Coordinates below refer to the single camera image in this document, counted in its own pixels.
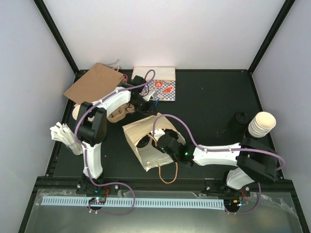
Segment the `single black lid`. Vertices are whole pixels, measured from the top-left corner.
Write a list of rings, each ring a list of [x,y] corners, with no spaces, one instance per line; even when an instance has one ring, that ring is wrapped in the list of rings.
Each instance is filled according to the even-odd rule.
[[[143,148],[147,146],[150,142],[150,137],[148,135],[144,136],[141,140],[138,141],[136,147],[137,148]]]

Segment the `cream paper bag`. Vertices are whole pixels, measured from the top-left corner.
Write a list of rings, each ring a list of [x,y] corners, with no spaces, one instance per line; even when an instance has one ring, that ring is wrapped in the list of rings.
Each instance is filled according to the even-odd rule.
[[[177,142],[185,144],[185,139],[181,133],[161,114],[149,116],[123,126],[123,131],[130,148],[146,171],[152,168],[160,169],[162,166],[173,162],[173,159],[168,154],[156,148],[158,142],[154,140],[150,133],[155,129],[172,130],[174,133],[177,133]],[[138,141],[146,135],[150,137],[149,144],[143,148],[137,148],[136,145]]]

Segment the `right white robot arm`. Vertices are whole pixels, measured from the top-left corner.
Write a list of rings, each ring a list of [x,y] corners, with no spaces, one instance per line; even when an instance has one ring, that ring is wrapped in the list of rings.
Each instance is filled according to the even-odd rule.
[[[194,164],[234,166],[234,170],[225,173],[221,183],[221,190],[227,196],[253,182],[273,184],[276,180],[276,152],[252,138],[244,137],[240,143],[226,146],[182,144],[179,138],[172,130],[165,130],[155,148],[175,163],[190,167]]]

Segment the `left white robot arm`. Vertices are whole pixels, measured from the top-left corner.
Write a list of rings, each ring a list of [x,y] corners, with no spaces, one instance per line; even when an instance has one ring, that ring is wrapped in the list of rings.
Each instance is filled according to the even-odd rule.
[[[128,83],[121,82],[109,94],[94,102],[84,101],[80,105],[76,119],[74,139],[82,146],[84,169],[83,174],[89,178],[87,188],[94,194],[101,193],[106,185],[100,179],[103,173],[101,164],[101,144],[106,137],[107,118],[124,104],[132,104],[138,112],[156,115],[155,100],[145,100],[140,93],[153,80],[135,76]]]

